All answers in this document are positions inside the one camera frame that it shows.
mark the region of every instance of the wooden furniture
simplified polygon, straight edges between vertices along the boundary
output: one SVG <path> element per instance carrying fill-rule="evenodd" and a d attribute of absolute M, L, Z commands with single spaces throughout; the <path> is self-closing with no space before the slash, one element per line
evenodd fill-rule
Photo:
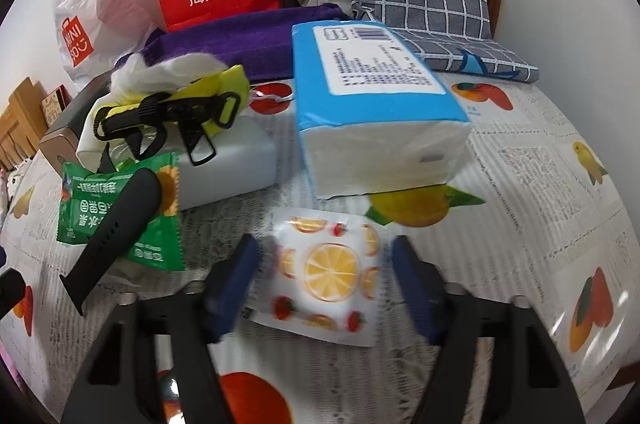
<path fill-rule="evenodd" d="M 9 106 L 0 116 L 0 166 L 7 171 L 38 151 L 47 130 L 41 102 L 29 77 L 9 96 Z"/>

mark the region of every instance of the black strap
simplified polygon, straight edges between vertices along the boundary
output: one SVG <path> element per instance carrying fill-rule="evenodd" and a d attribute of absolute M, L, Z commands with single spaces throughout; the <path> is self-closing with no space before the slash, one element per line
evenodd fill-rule
<path fill-rule="evenodd" d="M 241 99 L 238 93 L 228 91 L 211 97 L 193 97 L 166 101 L 170 97 L 167 92 L 160 92 L 145 97 L 140 105 L 132 110 L 117 113 L 107 118 L 113 107 L 98 110 L 94 121 L 94 135 L 98 140 L 109 141 L 124 139 L 136 160 L 152 157 L 162 148 L 167 138 L 164 122 L 176 122 L 189 159 L 194 166 L 209 162 L 216 156 L 216 150 L 202 125 L 211 120 L 220 129 L 229 129 L 238 115 Z M 225 107 L 232 101 L 232 108 L 226 122 L 222 121 Z M 142 151 L 143 133 L 140 125 L 155 128 L 156 137 Z M 193 150 L 204 136 L 209 143 L 211 153 L 199 161 L 193 160 Z"/>
<path fill-rule="evenodd" d="M 150 169 L 138 169 L 107 211 L 71 272 L 60 275 L 66 293 L 82 313 L 82 302 L 119 256 L 126 253 L 158 213 L 162 187 Z"/>

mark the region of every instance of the fruit-patterned tablecloth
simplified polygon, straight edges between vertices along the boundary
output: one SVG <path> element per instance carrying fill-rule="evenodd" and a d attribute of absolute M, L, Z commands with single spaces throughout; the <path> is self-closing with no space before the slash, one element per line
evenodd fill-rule
<path fill-rule="evenodd" d="M 306 207 L 366 215 L 390 234 L 408 235 L 424 260 L 477 296 L 527 296 L 588 409 L 640 329 L 640 314 L 631 309 L 640 301 L 640 249 L 606 171 L 606 155 L 596 155 L 536 86 L 463 74 L 439 77 L 474 123 L 447 185 L 317 200 L 303 170 L 295 103 L 254 103 L 245 115 L 276 142 L 276 184 L 185 211 L 188 271 L 144 269 L 129 278 L 130 285 L 107 279 L 90 297 L 84 319 L 58 278 L 78 256 L 77 249 L 56 242 L 60 178 L 38 154 L 0 235 L 7 266 L 23 274 L 32 293 L 0 322 L 0 340 L 36 396 L 60 417 L 82 358 L 121 293 L 173 293 L 203 277 L 245 232 L 256 235 L 268 254 L 274 209 Z M 262 91 L 285 96 L 290 86 L 267 84 Z M 211 346 L 227 397 L 244 407 L 239 422 L 260 422 L 252 412 L 261 407 L 298 424 L 408 422 L 438 349 L 414 332 L 389 270 L 383 278 L 371 348 L 313 340 L 247 317 Z M 164 371 L 171 367 L 170 353 L 166 343 L 159 349 Z M 466 422 L 479 420 L 490 355 L 490 343 L 482 341 Z M 169 374 L 162 375 L 166 380 Z M 257 406 L 243 403 L 249 392 L 257 394 Z M 167 408 L 170 415 L 176 411 Z"/>

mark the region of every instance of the blue tissue packaging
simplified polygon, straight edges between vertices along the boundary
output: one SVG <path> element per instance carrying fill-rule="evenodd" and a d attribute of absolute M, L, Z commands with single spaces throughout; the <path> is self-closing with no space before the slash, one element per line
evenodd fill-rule
<path fill-rule="evenodd" d="M 296 115 L 318 198 L 443 184 L 471 124 L 385 25 L 293 26 Z"/>

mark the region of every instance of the white plastic bag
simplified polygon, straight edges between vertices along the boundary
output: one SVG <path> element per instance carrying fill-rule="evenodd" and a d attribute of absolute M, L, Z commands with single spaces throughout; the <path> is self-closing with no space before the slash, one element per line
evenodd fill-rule
<path fill-rule="evenodd" d="M 156 28 L 132 0 L 53 0 L 53 6 L 60 57 L 78 90 L 142 48 Z"/>

